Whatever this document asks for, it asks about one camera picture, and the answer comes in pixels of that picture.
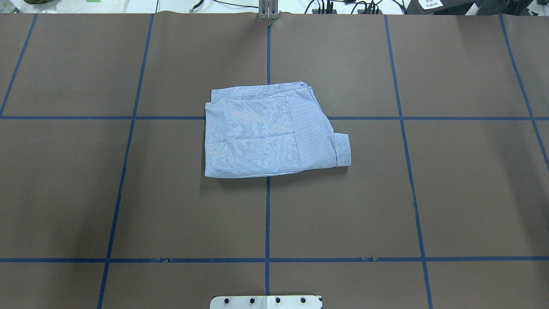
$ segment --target folded shirt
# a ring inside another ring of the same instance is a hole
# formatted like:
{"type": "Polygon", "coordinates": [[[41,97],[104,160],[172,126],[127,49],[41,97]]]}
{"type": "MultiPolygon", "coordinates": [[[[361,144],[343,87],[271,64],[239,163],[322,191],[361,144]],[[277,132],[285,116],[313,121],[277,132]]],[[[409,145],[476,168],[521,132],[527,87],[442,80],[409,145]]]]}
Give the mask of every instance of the folded shirt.
{"type": "Polygon", "coordinates": [[[247,178],[351,165],[304,82],[212,90],[206,103],[206,177],[247,178]]]}

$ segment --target light blue cloth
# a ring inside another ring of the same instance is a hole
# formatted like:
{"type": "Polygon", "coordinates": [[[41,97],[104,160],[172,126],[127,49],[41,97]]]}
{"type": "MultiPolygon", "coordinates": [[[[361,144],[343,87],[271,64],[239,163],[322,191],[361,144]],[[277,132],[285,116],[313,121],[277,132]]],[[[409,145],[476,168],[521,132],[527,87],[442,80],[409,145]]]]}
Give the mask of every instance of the light blue cloth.
{"type": "Polygon", "coordinates": [[[351,165],[304,82],[217,89],[206,103],[206,177],[247,178],[351,165]]]}

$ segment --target folded garment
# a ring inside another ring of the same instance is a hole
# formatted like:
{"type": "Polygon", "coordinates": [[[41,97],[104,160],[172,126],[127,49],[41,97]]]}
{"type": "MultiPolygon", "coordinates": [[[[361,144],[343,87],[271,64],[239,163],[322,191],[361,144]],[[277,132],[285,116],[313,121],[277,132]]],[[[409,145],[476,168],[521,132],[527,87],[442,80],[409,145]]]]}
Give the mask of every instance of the folded garment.
{"type": "Polygon", "coordinates": [[[206,177],[247,178],[351,165],[304,82],[217,89],[206,103],[206,177]]]}

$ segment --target shirt cuff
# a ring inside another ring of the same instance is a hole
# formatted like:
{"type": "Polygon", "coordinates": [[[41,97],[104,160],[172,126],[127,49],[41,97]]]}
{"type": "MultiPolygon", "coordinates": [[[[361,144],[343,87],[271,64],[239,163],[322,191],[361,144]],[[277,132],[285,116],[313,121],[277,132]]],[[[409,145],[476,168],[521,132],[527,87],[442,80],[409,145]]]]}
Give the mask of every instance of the shirt cuff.
{"type": "Polygon", "coordinates": [[[337,166],[351,165],[351,144],[349,136],[342,133],[334,133],[332,140],[334,142],[335,155],[338,159],[337,166]]]}

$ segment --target white metal bracket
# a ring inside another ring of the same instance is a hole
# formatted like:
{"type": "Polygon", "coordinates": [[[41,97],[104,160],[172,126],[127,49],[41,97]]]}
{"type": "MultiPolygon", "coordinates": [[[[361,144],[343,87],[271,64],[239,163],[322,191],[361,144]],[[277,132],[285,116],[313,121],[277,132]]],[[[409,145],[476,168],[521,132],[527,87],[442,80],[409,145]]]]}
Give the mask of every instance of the white metal bracket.
{"type": "Polygon", "coordinates": [[[217,296],[210,309],[322,309],[322,296],[217,296]]]}
{"type": "Polygon", "coordinates": [[[278,19],[278,0],[259,0],[259,19],[278,19]]]}

